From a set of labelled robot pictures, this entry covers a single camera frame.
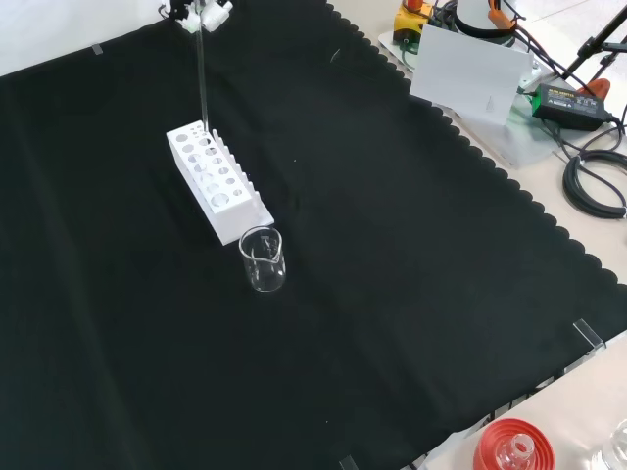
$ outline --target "red bottle cap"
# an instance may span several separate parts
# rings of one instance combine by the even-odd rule
[[[498,446],[517,434],[526,434],[533,439],[535,458],[529,470],[554,470],[555,455],[551,443],[542,432],[520,419],[501,419],[486,428],[474,451],[474,470],[500,470],[496,452]]]

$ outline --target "power adapter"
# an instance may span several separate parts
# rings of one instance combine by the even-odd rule
[[[562,129],[597,130],[612,120],[603,100],[543,83],[531,100],[534,118],[552,120]]]

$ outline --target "glass beaker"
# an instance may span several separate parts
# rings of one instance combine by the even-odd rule
[[[593,470],[627,469],[627,420],[618,425],[592,459]]]
[[[254,227],[239,240],[248,280],[259,292],[272,292],[285,282],[283,240],[277,230]]]

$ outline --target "black cable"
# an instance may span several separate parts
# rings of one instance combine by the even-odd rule
[[[625,201],[625,197],[620,193],[620,191],[618,191],[618,189],[616,189],[615,186],[589,172],[587,169],[582,168],[581,165],[585,162],[605,162],[610,165],[617,165],[627,169],[627,160],[625,159],[625,156],[611,150],[591,150],[582,152],[577,158],[568,162],[562,179],[564,194],[572,205],[580,211],[598,218],[625,218],[627,216],[627,201]],[[578,175],[579,169],[584,170],[584,172],[607,184],[612,191],[619,196],[622,206],[607,206],[595,201],[581,185]]]
[[[527,40],[525,40],[521,34],[515,34],[514,36],[516,37],[516,39],[520,40],[522,43],[526,44],[528,48],[530,48],[534,54],[540,59],[542,60],[544,63],[546,63],[549,67],[551,67],[551,69],[556,73],[559,74],[559,72],[557,71],[557,69],[561,69],[565,74],[566,74],[566,78],[568,77],[572,77],[575,81],[577,81],[588,93],[590,93],[592,96],[597,96],[596,93],[588,86],[587,83],[584,83],[583,80],[581,80],[578,76],[576,76],[574,73],[572,73],[571,71],[569,71],[565,66],[563,66],[562,64],[560,64],[558,61],[556,61],[555,59],[553,59],[551,56],[549,56],[549,53],[544,49],[544,47],[542,47],[542,45],[529,33],[529,31],[527,31],[524,27],[522,27],[521,25],[517,24],[516,25],[516,29],[518,31],[520,31],[522,34],[524,34],[527,37]]]
[[[609,165],[620,166],[623,169],[627,170],[627,157],[623,154],[615,152],[618,146],[620,146],[623,135],[625,134],[626,115],[627,106],[625,106],[625,109],[623,110],[621,119],[619,119],[618,117],[612,117],[610,119],[616,125],[615,127],[605,130],[604,132],[595,136],[580,149],[565,141],[558,131],[550,128],[545,122],[543,122],[545,127],[551,133],[555,142],[557,142],[557,144],[561,147],[561,150],[569,158],[569,162],[566,164],[566,170],[564,171],[564,175],[562,178],[562,187],[564,194],[573,206],[575,206],[580,211],[587,213],[588,215],[592,215],[598,218],[627,218],[627,201],[625,200],[625,197],[622,195],[620,190],[609,181],[601,178],[597,174],[592,173],[584,167],[584,163],[586,162],[604,162]],[[613,131],[618,132],[618,139],[611,149],[588,150],[588,148],[593,143]],[[566,146],[578,150],[579,153],[576,156],[571,156],[566,150]],[[581,185],[578,174],[580,170],[607,186],[618,197],[622,206],[608,206],[599,203],[595,199],[593,199]]]
[[[523,21],[527,20],[526,17],[523,17],[522,15],[520,15],[518,12],[516,12],[513,7],[511,5],[509,5],[509,2],[507,2],[507,0],[503,0],[503,3],[505,3],[507,5],[507,7],[513,11],[514,17],[513,20],[516,21],[518,19],[521,19]]]

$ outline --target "black tablecloth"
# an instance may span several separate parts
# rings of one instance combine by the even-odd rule
[[[3,468],[395,470],[581,356],[574,320],[627,328],[615,276],[323,2],[239,3],[207,49],[287,283],[252,291],[174,166],[178,26],[3,78]]]

